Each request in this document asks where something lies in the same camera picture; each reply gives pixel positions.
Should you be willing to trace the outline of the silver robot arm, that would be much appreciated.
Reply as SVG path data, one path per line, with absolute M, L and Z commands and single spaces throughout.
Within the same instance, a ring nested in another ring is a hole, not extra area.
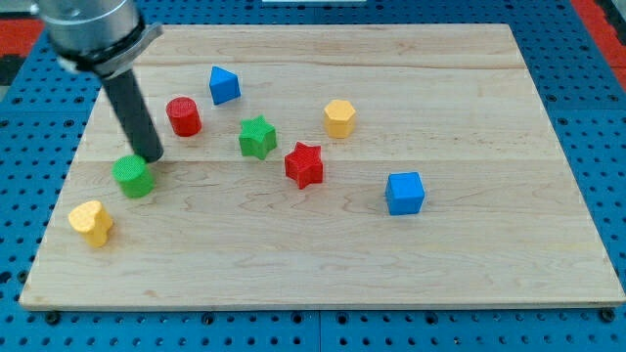
M 65 70 L 105 79 L 130 70 L 163 34 L 162 25 L 147 23 L 133 0 L 34 0 L 31 12 L 44 22 Z

